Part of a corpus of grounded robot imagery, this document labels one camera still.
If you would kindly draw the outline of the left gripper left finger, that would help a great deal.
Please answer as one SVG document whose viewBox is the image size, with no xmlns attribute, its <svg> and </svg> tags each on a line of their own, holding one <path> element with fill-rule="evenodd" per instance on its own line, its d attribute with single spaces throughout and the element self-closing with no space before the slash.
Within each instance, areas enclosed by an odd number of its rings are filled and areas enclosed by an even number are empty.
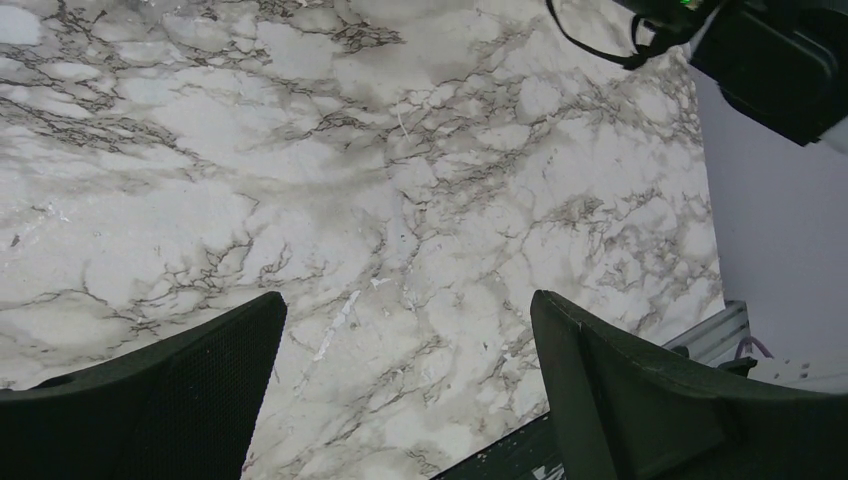
<svg viewBox="0 0 848 480">
<path fill-rule="evenodd" d="M 180 334 L 1 393 L 5 479 L 237 479 L 283 334 L 263 294 Z"/>
</svg>

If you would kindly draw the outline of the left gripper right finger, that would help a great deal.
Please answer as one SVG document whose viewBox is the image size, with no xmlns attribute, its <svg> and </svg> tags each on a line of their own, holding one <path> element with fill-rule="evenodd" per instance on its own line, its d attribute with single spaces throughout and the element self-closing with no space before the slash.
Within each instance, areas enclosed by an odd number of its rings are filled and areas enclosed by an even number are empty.
<svg viewBox="0 0 848 480">
<path fill-rule="evenodd" d="M 843 479 L 847 398 L 715 369 L 551 292 L 534 341 L 569 479 Z"/>
</svg>

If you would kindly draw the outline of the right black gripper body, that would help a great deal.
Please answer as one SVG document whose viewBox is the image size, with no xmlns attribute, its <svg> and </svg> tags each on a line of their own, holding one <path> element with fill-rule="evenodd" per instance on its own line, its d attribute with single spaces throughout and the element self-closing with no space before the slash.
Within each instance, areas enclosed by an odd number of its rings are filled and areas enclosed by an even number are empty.
<svg viewBox="0 0 848 480">
<path fill-rule="evenodd" d="M 701 30 L 723 1 L 719 0 L 615 0 L 654 28 L 691 37 Z"/>
</svg>

